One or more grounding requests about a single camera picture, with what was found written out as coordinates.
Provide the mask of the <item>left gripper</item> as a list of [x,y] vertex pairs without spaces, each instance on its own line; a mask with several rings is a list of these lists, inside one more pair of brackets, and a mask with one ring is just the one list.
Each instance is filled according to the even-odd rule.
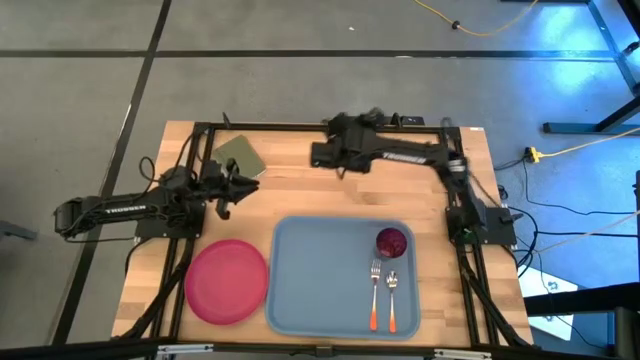
[[199,187],[203,197],[208,201],[216,200],[215,211],[222,220],[230,218],[228,203],[238,204],[240,201],[259,189],[260,182],[242,176],[238,173],[238,167],[234,159],[230,159],[226,166],[221,165],[224,180],[217,186],[207,186],[200,181]]

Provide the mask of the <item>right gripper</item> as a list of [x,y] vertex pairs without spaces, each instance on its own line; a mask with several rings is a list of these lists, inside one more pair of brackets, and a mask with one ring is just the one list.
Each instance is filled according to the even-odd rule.
[[376,129],[385,124],[382,111],[368,111],[358,116],[341,112],[325,119],[326,142],[311,145],[311,166],[368,173],[371,168],[371,150],[366,149],[367,139],[376,137]]

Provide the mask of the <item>metal fork orange handle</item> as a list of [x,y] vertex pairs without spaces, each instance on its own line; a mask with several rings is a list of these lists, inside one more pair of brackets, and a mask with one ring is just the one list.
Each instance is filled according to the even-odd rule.
[[378,282],[380,280],[381,275],[381,260],[379,258],[374,258],[371,263],[370,268],[370,278],[373,284],[372,290],[372,303],[371,303],[371,311],[369,317],[369,329],[372,332],[376,332],[378,329],[377,323],[377,291],[378,291]]

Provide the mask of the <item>pink round plate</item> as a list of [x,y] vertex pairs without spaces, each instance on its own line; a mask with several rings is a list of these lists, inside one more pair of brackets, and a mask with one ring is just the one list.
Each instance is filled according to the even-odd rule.
[[231,325],[255,312],[268,284],[268,266],[260,251],[245,241],[227,239],[196,256],[187,271],[185,295],[199,319]]

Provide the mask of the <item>blue plastic tray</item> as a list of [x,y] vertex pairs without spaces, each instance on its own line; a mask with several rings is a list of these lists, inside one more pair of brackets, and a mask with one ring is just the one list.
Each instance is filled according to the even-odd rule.
[[[408,239],[399,258],[382,258],[381,273],[394,270],[397,332],[389,332],[390,297],[385,280],[377,291],[378,329],[369,329],[375,239],[384,228]],[[276,332],[291,336],[402,341],[420,326],[416,244],[396,220],[291,216],[274,228],[265,317]]]

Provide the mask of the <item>grey floor foot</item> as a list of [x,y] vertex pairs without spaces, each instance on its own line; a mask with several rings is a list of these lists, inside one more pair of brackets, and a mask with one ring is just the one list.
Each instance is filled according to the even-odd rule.
[[34,240],[37,238],[37,232],[0,220],[0,239],[7,236],[18,237],[25,240]]

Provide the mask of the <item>black metal stand legs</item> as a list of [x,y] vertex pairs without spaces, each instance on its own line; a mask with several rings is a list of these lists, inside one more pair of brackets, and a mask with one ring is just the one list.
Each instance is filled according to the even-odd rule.
[[635,81],[627,65],[626,55],[620,51],[614,36],[597,8],[596,0],[588,0],[586,5],[600,29],[607,47],[613,53],[612,58],[629,87],[633,99],[597,123],[546,122],[542,125],[542,130],[547,134],[640,136],[640,125],[627,124],[628,120],[640,113],[640,84]]

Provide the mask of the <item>white paper sheet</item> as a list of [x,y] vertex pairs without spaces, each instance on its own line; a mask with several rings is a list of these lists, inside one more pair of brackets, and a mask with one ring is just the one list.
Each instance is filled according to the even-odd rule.
[[[578,290],[576,284],[534,268],[519,277],[519,284],[524,298]],[[571,339],[573,319],[573,315],[528,317],[531,327],[564,341]]]

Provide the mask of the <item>black furniture edge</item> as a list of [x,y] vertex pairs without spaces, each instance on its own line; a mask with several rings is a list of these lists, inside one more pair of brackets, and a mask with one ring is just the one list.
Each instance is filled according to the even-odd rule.
[[530,316],[612,312],[613,352],[622,360],[640,360],[640,282],[524,298]]

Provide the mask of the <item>black aluminium table frame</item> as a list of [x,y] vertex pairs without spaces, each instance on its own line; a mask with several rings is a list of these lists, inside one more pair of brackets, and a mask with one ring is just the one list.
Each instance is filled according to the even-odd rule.
[[[408,340],[355,340],[312,338],[278,334],[267,324],[265,306],[238,325],[210,325],[186,305],[181,291],[169,295],[160,336],[178,343],[213,344],[213,350],[288,353],[337,360],[338,355],[433,356],[427,348],[472,347],[464,308],[464,295],[455,249],[447,238],[446,193],[436,173],[426,167],[377,162],[367,175],[349,175],[344,181],[333,170],[311,168],[310,144],[324,140],[321,124],[239,123],[225,129],[210,123],[213,147],[245,135],[266,163],[260,189],[231,209],[230,220],[220,220],[207,210],[204,233],[195,253],[226,238],[240,238],[271,258],[273,228],[288,215],[357,216],[392,218],[405,222],[416,236],[420,326]],[[497,182],[486,132],[479,127],[459,128],[456,147],[470,160],[472,173],[498,201]],[[149,240],[137,248],[129,263],[112,336],[122,335],[149,307],[157,295],[167,256],[167,271],[179,262],[186,240],[170,249],[170,240]],[[483,245],[487,284],[493,302],[517,334],[533,344],[518,273],[513,258],[499,245]]]

